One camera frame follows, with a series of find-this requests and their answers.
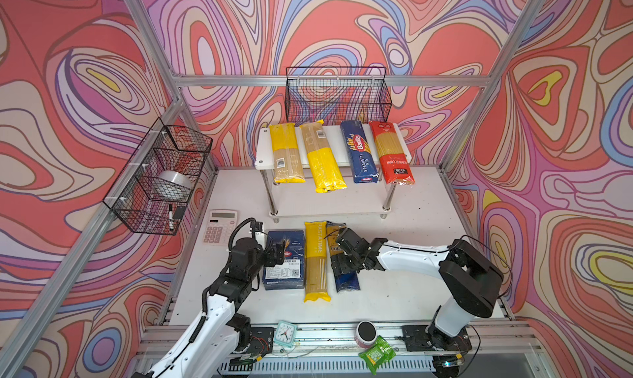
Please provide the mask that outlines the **blue Barilla pasta box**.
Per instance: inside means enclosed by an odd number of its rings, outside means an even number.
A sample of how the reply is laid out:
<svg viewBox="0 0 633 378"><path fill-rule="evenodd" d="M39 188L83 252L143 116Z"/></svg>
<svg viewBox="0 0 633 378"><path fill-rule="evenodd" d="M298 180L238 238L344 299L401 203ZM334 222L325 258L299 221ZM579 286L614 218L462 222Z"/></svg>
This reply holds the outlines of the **blue Barilla pasta box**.
<svg viewBox="0 0 633 378"><path fill-rule="evenodd" d="M284 261L275 267L266 267L262 282L265 290L295 290L305 286L305 235L301 230L270 231L271 245L284 247Z"/></svg>

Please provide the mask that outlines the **blue yellow Ankara spaghetti bag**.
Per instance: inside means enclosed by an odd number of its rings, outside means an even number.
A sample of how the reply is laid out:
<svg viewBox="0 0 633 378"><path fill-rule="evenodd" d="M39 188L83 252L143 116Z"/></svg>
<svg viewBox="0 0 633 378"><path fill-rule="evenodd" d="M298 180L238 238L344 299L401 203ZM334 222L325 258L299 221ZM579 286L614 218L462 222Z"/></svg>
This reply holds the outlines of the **blue yellow Ankara spaghetti bag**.
<svg viewBox="0 0 633 378"><path fill-rule="evenodd" d="M328 221L326 223L326 241L330 252L331 268L334 274L337 292L359 291L359 279L356 272L344 272L344 252L337 244L336 239L346 228L345 223L334 223Z"/></svg>

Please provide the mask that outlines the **yellow Pastatime spaghetti bag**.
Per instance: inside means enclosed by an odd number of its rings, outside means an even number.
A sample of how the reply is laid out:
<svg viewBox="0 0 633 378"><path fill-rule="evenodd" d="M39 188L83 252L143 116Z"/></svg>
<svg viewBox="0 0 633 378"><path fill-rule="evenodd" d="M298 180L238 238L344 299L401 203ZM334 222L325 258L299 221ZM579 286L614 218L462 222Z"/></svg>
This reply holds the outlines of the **yellow Pastatime spaghetti bag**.
<svg viewBox="0 0 633 378"><path fill-rule="evenodd" d="M304 301L331 301L327 284L326 222L305 223L306 283Z"/></svg>

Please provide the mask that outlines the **yellow narrow spaghetti bag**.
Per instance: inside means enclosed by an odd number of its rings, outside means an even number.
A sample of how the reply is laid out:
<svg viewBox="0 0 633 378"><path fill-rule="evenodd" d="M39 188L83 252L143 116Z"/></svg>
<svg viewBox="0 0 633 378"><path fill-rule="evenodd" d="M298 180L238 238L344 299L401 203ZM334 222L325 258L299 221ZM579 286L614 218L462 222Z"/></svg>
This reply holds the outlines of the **yellow narrow spaghetti bag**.
<svg viewBox="0 0 633 378"><path fill-rule="evenodd" d="M309 122L300 126L308 164L317 193L329 193L346 189L347 185L330 147L323 121Z"/></svg>

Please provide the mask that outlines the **blue Barilla spaghetti box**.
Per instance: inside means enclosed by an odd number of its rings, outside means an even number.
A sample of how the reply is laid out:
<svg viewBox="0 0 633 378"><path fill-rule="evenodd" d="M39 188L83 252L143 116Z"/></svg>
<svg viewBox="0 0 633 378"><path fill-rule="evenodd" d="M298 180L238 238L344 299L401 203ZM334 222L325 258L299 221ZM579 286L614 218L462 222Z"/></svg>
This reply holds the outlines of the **blue Barilla spaghetti box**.
<svg viewBox="0 0 633 378"><path fill-rule="evenodd" d="M343 121L340 129L346 142L354 183L377 183L379 174L363 124L358 120Z"/></svg>

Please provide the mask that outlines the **yellow clear spaghetti bag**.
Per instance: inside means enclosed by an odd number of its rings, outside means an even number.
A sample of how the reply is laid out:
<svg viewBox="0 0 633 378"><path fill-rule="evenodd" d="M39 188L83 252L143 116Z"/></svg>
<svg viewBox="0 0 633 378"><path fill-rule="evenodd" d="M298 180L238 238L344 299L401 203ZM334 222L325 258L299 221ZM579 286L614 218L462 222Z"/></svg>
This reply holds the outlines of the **yellow clear spaghetti bag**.
<svg viewBox="0 0 633 378"><path fill-rule="evenodd" d="M304 183L295 125L284 123L269 126L274 157L275 183Z"/></svg>

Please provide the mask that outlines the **red spaghetti bag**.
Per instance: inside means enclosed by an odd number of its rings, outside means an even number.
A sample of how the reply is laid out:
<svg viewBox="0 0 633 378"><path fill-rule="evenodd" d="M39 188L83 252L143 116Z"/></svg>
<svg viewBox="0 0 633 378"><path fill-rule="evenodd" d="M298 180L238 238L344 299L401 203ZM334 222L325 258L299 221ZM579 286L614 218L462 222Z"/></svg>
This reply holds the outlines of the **red spaghetti bag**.
<svg viewBox="0 0 633 378"><path fill-rule="evenodd" d="M415 180L409 161L402 149L395 124L391 122L370 122L369 124L377 155L387 184L412 186Z"/></svg>

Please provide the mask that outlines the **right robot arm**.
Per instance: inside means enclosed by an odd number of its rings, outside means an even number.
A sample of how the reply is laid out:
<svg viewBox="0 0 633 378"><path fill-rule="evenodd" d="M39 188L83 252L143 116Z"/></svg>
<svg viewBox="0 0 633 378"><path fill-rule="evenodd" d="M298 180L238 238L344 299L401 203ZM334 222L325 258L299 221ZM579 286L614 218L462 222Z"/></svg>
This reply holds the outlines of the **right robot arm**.
<svg viewBox="0 0 633 378"><path fill-rule="evenodd" d="M450 245L413 246L386 238L367 241L347 227L334 236L341 249L331 263L335 273L402 271L441 279L451 297L413 338L423 350L471 349L466 327L474 318L491 318L504 282L504 274L488 257L464 239Z"/></svg>

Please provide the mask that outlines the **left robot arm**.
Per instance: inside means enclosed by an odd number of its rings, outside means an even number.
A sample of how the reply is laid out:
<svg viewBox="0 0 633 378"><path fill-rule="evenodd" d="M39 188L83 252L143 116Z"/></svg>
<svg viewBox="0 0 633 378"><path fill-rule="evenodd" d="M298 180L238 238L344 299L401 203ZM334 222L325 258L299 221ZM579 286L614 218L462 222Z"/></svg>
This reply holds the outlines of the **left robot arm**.
<svg viewBox="0 0 633 378"><path fill-rule="evenodd" d="M230 354L249 346L251 320L238 310L262 269L285 262L288 244L262 240L247 237L232 246L219 277L202 292L201 312L164 357L134 377L211 377Z"/></svg>

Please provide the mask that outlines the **white two-tier shelf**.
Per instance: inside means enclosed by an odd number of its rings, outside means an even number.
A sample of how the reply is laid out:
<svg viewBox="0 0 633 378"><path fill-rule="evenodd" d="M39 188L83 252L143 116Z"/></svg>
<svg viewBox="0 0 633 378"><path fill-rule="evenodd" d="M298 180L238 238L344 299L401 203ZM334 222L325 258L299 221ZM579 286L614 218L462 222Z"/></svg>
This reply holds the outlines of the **white two-tier shelf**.
<svg viewBox="0 0 633 378"><path fill-rule="evenodd" d="M295 129L298 151L304 168L304 183L274 183L274 153L270 129L259 130L256 146L255 168L260 172L265 185L269 213L274 221L293 216L348 216L375 214L382 219L391 212L392 199L397 190L396 183L386 183L381 176L377 183L355 183L351 177L346 143L338 126L325 126L323 131L330 143L333 155L347 188L330 193L315 191L308 157L303 145L301 130Z"/></svg>

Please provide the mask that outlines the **white pink calculator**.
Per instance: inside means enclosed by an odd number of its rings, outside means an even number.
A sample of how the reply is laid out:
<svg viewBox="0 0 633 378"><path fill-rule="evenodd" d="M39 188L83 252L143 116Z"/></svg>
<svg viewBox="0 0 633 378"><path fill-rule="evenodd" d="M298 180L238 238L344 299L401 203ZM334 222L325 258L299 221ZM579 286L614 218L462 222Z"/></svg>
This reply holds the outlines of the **white pink calculator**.
<svg viewBox="0 0 633 378"><path fill-rule="evenodd" d="M205 218L203 244L211 246L227 246L228 239L235 230L238 213L234 210L211 209Z"/></svg>

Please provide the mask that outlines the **mint alarm clock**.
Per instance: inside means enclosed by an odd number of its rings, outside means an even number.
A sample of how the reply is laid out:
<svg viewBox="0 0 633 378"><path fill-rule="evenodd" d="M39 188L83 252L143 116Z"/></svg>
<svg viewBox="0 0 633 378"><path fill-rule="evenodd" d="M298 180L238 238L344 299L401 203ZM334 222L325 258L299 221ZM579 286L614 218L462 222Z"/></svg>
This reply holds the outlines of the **mint alarm clock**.
<svg viewBox="0 0 633 378"><path fill-rule="evenodd" d="M280 320L274 333L273 342L281 348L294 348L297 325Z"/></svg>

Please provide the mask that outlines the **black marker pen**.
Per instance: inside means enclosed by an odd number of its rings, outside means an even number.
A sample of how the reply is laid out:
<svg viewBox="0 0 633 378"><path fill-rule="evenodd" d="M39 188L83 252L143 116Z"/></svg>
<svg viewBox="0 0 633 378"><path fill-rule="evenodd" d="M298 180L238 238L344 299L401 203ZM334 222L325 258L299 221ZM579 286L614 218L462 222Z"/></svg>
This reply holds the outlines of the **black marker pen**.
<svg viewBox="0 0 633 378"><path fill-rule="evenodd" d="M174 216L173 216L173 205L172 204L168 205L168 226L169 226L169 231L171 231L171 232L175 231Z"/></svg>

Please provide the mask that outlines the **green snack packet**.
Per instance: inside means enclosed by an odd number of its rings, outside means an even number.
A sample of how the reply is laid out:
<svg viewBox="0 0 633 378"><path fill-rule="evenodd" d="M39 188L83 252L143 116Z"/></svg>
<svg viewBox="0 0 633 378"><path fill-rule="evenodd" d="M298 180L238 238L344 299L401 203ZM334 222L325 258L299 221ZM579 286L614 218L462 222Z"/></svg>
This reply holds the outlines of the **green snack packet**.
<svg viewBox="0 0 633 378"><path fill-rule="evenodd" d="M376 376L377 370L396 356L396 351L382 336L377 336L374 345L361 354L359 357L364 361L369 371Z"/></svg>

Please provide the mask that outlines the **silver tape roll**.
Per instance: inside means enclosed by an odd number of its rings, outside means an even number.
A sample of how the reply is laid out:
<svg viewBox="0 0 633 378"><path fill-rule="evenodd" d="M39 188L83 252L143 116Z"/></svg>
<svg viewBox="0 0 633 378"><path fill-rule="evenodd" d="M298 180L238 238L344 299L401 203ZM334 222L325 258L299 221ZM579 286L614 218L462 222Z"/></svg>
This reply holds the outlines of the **silver tape roll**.
<svg viewBox="0 0 633 378"><path fill-rule="evenodd" d="M164 170L153 180L153 191L164 201L184 203L193 188L189 177L173 170Z"/></svg>

